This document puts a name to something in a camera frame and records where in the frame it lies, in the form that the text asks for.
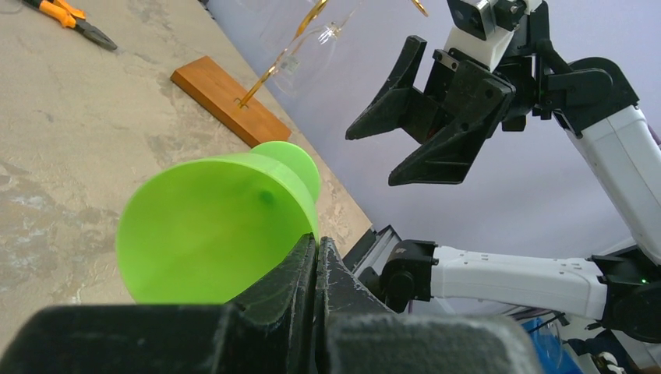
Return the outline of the wooden rack base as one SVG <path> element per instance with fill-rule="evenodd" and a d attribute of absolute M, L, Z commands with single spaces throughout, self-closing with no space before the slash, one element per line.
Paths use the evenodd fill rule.
<path fill-rule="evenodd" d="M 177 68 L 170 80 L 250 147 L 287 141 L 292 134 L 258 100 L 243 104 L 247 90 L 209 56 Z"/>

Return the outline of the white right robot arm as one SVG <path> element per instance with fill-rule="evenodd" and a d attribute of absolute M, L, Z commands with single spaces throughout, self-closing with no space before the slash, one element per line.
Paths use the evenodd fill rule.
<path fill-rule="evenodd" d="M 498 130 L 521 132 L 528 117 L 554 120 L 569 139 L 568 169 L 532 160 L 527 177 L 493 169 L 494 207 L 514 233 L 569 256 L 473 252 L 417 242 L 381 275 L 386 303 L 472 298 L 586 319 L 650 344 L 660 341 L 660 148 L 618 59 L 656 62 L 659 33 L 634 37 L 595 16 L 561 33 L 587 51 L 568 61 L 553 46 L 544 1 L 451 1 L 454 27 L 423 90 L 415 88 L 426 42 L 410 36 L 385 84 L 346 132 L 361 139 L 402 129 L 418 147 L 389 175 L 391 186 L 458 185 Z"/>

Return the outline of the gold wire glass rack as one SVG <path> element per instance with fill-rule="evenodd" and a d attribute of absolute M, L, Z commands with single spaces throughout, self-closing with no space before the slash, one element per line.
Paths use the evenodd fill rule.
<path fill-rule="evenodd" d="M 259 36 L 266 52 L 274 56 L 238 106 L 246 108 L 269 79 L 289 97 L 305 91 L 331 63 L 346 23 L 364 1 L 241 1 L 249 10 L 269 10 Z"/>

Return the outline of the green plastic goblet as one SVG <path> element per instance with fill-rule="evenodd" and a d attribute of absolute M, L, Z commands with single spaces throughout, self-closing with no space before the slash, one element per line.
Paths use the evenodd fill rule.
<path fill-rule="evenodd" d="M 228 302 L 318 236 L 320 190 L 313 158 L 285 141 L 167 168 L 118 221 L 123 284 L 141 304 Z"/>

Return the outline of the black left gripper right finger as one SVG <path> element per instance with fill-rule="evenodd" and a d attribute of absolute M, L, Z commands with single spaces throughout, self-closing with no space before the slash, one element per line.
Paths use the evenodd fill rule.
<path fill-rule="evenodd" d="M 397 314 L 320 240 L 316 369 L 319 373 L 541 373 L 528 334 L 504 316 Z"/>

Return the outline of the clear champagne flute with label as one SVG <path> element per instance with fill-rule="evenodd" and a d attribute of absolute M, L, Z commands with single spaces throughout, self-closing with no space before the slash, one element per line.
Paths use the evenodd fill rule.
<path fill-rule="evenodd" d="M 275 86 L 295 97 L 320 78 L 331 62 L 345 24 L 355 12 L 354 9 L 342 19 L 316 26 L 294 39 L 275 61 L 270 76 Z"/>

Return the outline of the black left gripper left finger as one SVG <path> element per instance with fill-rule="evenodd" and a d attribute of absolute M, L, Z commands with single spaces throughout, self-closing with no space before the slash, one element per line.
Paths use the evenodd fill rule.
<path fill-rule="evenodd" d="M 4 373 L 306 373 L 316 241 L 222 305 L 48 307 L 19 330 Z"/>

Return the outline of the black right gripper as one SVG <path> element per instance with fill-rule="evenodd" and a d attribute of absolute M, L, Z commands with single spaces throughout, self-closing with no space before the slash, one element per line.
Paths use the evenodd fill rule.
<path fill-rule="evenodd" d="M 347 140 L 364 139 L 401 127 L 427 42 L 408 36 L 385 83 L 348 127 Z M 505 57 L 489 71 L 452 48 L 437 49 L 424 94 L 435 107 L 422 145 L 389 175 L 390 186 L 461 184 L 483 144 L 498 125 L 521 132 L 536 99 L 533 58 Z"/>

